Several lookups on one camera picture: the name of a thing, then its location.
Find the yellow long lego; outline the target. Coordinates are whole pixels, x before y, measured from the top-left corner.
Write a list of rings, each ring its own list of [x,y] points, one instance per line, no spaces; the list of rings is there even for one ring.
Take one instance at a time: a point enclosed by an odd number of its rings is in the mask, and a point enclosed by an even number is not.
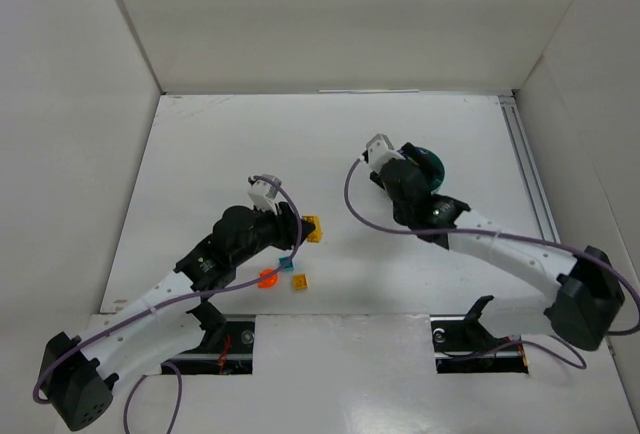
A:
[[[309,243],[320,243],[323,238],[320,219],[315,215],[307,215],[302,217],[304,231],[306,232],[305,240]]]

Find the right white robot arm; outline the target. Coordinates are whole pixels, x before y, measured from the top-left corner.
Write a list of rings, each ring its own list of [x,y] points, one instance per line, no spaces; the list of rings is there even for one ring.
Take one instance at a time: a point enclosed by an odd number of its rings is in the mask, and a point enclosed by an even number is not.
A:
[[[366,162],[391,199],[393,218],[419,239],[474,257],[536,289],[531,297],[480,297],[466,323],[494,338],[556,335],[571,346],[595,351],[625,301],[608,256],[592,246],[570,251],[539,239],[530,242],[468,204],[438,194],[438,170],[425,151],[407,143],[396,150],[385,136],[366,147]]]

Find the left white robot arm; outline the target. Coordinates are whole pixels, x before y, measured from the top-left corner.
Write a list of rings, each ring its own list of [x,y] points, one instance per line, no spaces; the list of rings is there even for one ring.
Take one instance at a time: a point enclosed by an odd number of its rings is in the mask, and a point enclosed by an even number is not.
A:
[[[88,427],[136,377],[223,337],[227,320],[210,299],[234,290],[238,267],[268,248],[295,253],[319,231],[317,219],[287,202],[275,211],[226,209],[209,235],[104,327],[52,337],[33,400],[51,405],[71,431]]]

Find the teal round divided container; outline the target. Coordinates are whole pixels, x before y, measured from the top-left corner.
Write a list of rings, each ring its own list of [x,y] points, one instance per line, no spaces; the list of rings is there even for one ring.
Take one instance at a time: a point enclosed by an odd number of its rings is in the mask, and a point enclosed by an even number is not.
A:
[[[417,152],[419,155],[415,163],[426,175],[431,192],[437,194],[445,179],[444,164],[437,154],[426,148],[417,147]]]

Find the teal small square lego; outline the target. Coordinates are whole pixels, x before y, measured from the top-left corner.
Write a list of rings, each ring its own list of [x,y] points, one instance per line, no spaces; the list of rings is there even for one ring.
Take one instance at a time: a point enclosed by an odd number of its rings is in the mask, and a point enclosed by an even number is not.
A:
[[[279,266],[283,272],[292,272],[294,270],[294,263],[290,257],[281,257]]]

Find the orange square lego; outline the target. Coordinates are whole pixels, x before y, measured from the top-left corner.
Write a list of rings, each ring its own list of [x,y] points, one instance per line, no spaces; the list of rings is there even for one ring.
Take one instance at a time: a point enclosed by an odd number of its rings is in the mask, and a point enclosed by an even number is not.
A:
[[[308,279],[305,274],[296,274],[292,276],[292,287],[295,291],[304,291],[309,287]]]

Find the orange round lego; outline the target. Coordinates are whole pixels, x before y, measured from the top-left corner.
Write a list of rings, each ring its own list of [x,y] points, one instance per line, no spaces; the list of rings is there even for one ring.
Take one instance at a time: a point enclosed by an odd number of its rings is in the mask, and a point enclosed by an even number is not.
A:
[[[270,289],[278,283],[278,273],[274,269],[265,269],[259,274],[259,289]]]

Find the aluminium rail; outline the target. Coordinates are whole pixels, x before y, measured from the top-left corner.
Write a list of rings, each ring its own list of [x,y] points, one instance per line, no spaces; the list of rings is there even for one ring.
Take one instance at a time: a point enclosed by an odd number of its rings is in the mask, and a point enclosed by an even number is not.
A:
[[[498,103],[503,112],[540,235],[547,241],[558,242],[559,233],[521,121],[516,99],[513,95],[499,95]]]

